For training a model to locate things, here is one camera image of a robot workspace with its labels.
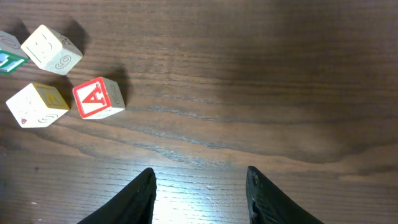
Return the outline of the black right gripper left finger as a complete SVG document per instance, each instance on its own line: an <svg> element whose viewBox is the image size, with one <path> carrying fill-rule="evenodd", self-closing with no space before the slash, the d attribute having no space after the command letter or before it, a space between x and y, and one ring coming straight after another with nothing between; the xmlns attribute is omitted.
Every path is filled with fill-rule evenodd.
<svg viewBox="0 0 398 224"><path fill-rule="evenodd" d="M156 189L155 172L148 167L78 224L151 224Z"/></svg>

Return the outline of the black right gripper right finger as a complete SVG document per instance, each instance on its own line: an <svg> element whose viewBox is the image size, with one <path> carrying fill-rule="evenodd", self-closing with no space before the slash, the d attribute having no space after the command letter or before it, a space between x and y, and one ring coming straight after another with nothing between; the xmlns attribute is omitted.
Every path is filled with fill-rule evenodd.
<svg viewBox="0 0 398 224"><path fill-rule="evenodd" d="M250 224L322 224L254 166L246 174Z"/></svg>

